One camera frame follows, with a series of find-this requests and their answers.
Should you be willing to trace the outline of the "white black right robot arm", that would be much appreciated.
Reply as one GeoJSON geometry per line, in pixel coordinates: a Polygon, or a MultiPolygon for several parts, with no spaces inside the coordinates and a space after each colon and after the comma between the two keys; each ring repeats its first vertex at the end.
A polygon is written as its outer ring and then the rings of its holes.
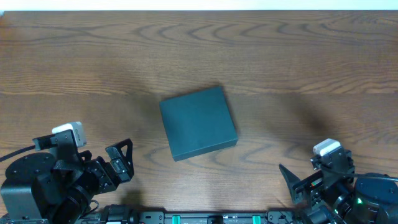
{"type": "Polygon", "coordinates": [[[397,223],[397,178],[355,172],[351,151],[336,146],[310,159],[315,173],[299,179],[279,166],[295,223],[397,223]]]}

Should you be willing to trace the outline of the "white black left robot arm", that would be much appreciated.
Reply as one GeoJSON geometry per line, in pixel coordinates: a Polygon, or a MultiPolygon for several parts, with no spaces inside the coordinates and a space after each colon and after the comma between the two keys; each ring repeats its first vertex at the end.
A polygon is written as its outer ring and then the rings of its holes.
{"type": "Polygon", "coordinates": [[[74,141],[39,140],[38,153],[6,169],[1,196],[10,223],[75,223],[95,195],[112,192],[134,176],[132,141],[106,148],[110,161],[78,152],[74,141]]]}

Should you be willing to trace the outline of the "black gift box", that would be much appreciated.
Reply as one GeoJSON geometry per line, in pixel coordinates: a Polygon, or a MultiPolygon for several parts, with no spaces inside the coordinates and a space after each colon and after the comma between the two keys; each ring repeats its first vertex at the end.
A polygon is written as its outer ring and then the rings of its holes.
{"type": "Polygon", "coordinates": [[[174,161],[233,147],[237,131],[221,86],[159,103],[174,161]]]}

